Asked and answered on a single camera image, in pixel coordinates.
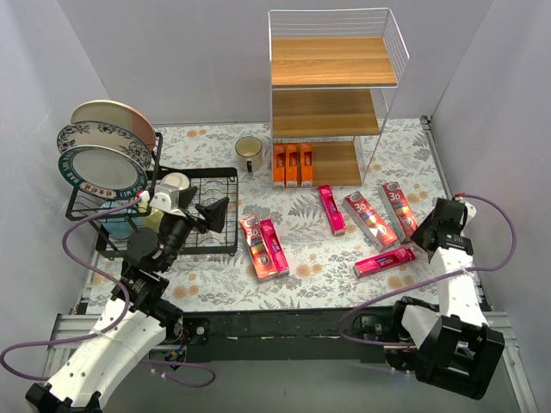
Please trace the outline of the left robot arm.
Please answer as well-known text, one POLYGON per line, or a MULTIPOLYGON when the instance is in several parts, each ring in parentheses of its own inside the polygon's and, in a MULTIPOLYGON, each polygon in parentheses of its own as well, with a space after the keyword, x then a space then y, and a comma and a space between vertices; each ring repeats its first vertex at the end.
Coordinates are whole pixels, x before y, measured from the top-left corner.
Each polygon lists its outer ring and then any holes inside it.
POLYGON ((158 230, 141 226, 127 239, 121 277, 103 313, 70 359, 50 378, 34 384, 25 398, 35 412, 100 412, 118 384, 159 344, 176 346, 164 365, 179 368, 188 345, 207 340, 209 322, 188 319, 163 298, 169 282, 162 274, 178 258, 189 234, 220 233, 228 197, 189 213, 195 186, 160 185, 139 194, 162 212, 158 230))

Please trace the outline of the orange toothpaste box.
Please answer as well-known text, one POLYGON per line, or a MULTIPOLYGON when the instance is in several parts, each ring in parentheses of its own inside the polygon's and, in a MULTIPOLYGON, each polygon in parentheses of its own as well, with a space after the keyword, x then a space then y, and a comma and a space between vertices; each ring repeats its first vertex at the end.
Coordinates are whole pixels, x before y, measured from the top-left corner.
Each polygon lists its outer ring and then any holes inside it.
POLYGON ((275 188, 286 187, 285 177, 285 145, 276 143, 273 146, 273 183, 275 188))
POLYGON ((300 185, 313 185, 313 148, 309 143, 301 143, 300 149, 300 185))
POLYGON ((296 143, 285 145, 285 178, 288 188, 298 186, 299 151, 296 143))

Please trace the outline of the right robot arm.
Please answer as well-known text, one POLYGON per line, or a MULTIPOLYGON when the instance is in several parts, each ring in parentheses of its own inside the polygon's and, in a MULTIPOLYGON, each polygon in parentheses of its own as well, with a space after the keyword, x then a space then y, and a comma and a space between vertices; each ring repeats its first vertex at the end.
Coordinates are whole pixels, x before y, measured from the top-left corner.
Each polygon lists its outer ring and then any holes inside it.
POLYGON ((437 305, 409 297, 398 301, 389 329, 396 340, 413 341, 418 381, 479 400, 486 394, 505 339, 490 327, 479 304, 474 247, 463 234, 475 214, 462 196, 440 199, 413 232, 410 239, 426 253, 431 268, 448 277, 437 284, 437 305))

